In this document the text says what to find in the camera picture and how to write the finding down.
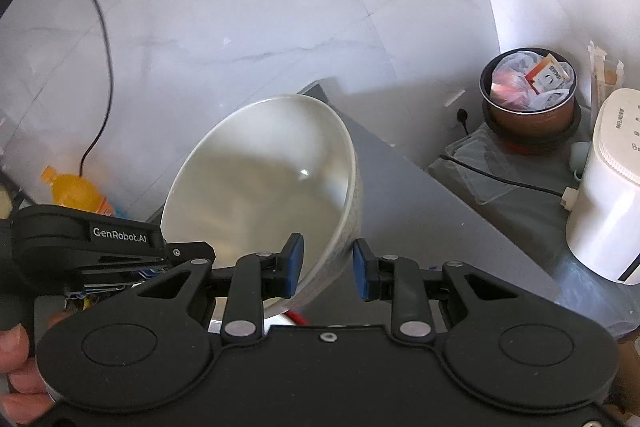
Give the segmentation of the person's left hand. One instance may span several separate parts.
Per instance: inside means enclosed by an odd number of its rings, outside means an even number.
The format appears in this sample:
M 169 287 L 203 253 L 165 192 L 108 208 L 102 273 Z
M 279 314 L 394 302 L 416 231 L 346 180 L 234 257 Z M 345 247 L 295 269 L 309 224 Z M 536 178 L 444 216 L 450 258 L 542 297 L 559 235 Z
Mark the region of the person's left hand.
M 14 389 L 1 396 L 1 410 L 18 425 L 32 423 L 54 404 L 29 350 L 30 340 L 21 323 L 1 332 L 1 373 Z

